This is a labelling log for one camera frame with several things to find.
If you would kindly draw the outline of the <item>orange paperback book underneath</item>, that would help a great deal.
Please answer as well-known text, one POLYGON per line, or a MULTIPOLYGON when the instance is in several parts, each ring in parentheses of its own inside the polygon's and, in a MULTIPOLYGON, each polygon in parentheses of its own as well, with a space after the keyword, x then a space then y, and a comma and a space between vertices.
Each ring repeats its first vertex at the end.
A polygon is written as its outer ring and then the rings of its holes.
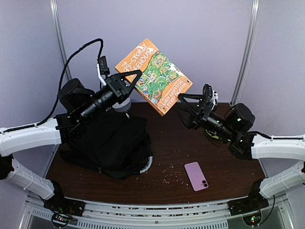
POLYGON ((138 44, 116 66, 119 73, 141 70, 135 90, 164 116, 193 82, 149 39, 138 44))

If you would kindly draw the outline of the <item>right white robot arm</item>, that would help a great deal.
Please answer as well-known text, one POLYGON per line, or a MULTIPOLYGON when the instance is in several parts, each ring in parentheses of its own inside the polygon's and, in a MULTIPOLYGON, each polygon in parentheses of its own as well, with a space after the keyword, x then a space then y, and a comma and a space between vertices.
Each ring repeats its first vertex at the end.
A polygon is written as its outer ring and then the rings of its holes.
POLYGON ((228 150, 238 159, 287 158, 298 162, 290 168, 253 183, 244 200, 247 210, 255 210, 264 200, 286 191, 305 181, 305 136, 274 136, 250 131, 255 116, 243 103, 236 104, 225 118, 214 112, 216 99, 207 94, 179 94, 184 105, 182 111, 189 113, 183 124, 197 130, 202 127, 212 137, 228 143, 228 150))

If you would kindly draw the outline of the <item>black student backpack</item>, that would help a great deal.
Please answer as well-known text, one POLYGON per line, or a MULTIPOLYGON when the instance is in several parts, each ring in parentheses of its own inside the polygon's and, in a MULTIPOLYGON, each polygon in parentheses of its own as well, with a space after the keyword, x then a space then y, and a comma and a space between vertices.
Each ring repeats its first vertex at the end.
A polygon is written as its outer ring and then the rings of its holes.
POLYGON ((65 162, 115 179, 144 174, 153 165, 147 119, 127 113, 101 114, 68 147, 59 151, 65 162))

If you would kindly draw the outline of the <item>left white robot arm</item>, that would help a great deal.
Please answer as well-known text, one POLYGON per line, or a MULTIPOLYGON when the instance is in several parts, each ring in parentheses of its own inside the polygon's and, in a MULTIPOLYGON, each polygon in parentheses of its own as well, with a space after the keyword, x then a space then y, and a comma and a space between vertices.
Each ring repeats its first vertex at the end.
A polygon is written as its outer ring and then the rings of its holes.
POLYGON ((59 183, 23 167, 13 153, 79 140, 87 140, 89 149, 99 148, 127 120, 125 115, 110 109, 129 97, 141 75, 140 70, 111 75, 102 79, 104 86, 96 93, 84 88, 78 79, 73 79, 58 94, 58 100, 67 110, 65 114, 50 115, 39 123, 1 128, 0 178, 36 193, 58 212, 64 212, 69 204, 59 183))

